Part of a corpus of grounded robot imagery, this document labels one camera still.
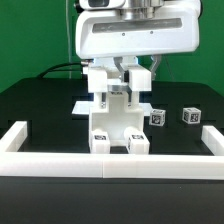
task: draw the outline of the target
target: black tabletop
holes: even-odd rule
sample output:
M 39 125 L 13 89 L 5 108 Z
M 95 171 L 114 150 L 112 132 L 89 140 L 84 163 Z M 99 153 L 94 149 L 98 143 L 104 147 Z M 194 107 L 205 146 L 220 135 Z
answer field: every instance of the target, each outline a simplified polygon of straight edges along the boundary
M 71 114 L 92 100 L 85 80 L 24 79 L 0 94 L 0 136 L 26 120 L 20 151 L 89 153 L 88 116 Z M 141 102 L 166 110 L 163 127 L 144 132 L 151 154 L 213 156 L 200 140 L 202 126 L 224 134 L 224 98 L 206 85 L 153 82 Z M 184 107 L 202 111 L 187 125 Z M 127 153 L 122 147 L 111 153 Z M 0 177 L 0 223 L 223 223 L 222 181 Z

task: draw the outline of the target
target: green wall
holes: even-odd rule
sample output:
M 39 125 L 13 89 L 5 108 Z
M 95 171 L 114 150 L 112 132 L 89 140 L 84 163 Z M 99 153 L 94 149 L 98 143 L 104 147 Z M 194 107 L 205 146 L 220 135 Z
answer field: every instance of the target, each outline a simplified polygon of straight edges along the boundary
M 157 80 L 205 83 L 224 95 L 224 4 L 221 0 L 203 2 L 199 49 L 166 56 Z M 72 4 L 73 0 L 70 18 L 75 24 Z M 74 52 L 73 59 L 78 60 Z M 0 92 L 22 78 L 67 61 L 65 0 L 0 0 Z M 149 57 L 142 57 L 141 63 L 148 67 Z

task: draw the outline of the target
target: marker cube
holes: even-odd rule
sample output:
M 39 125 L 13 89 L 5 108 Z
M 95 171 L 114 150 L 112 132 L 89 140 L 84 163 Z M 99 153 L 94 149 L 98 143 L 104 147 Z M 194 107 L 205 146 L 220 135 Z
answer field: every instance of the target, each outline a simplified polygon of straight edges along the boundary
M 165 124 L 165 110 L 153 109 L 150 113 L 149 124 L 154 126 L 163 126 Z
M 92 132 L 90 151 L 92 154 L 110 154 L 110 140 L 107 132 Z
M 131 134 L 128 138 L 127 150 L 129 154 L 149 154 L 150 143 L 143 132 Z
M 199 124 L 201 121 L 201 111 L 195 107 L 184 108 L 182 120 L 187 124 Z

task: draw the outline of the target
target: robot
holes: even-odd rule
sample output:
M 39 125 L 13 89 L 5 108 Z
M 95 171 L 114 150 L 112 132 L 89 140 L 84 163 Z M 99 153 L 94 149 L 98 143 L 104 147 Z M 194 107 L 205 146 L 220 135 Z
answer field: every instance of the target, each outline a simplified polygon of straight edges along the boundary
M 151 91 L 162 54 L 192 52 L 199 45 L 200 0 L 80 0 L 76 53 L 85 60 L 91 153 L 125 146 L 148 154 L 139 92 Z M 152 56 L 149 70 L 137 56 Z

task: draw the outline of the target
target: white base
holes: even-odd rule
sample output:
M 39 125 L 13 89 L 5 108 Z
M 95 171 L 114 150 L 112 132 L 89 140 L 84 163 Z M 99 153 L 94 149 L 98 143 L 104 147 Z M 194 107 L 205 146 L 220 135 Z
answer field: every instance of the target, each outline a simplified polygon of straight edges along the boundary
M 72 110 L 73 115 L 89 115 L 90 107 L 94 106 L 93 101 L 76 101 Z M 144 110 L 144 117 L 149 117 L 153 110 L 150 103 L 139 103 L 139 106 Z

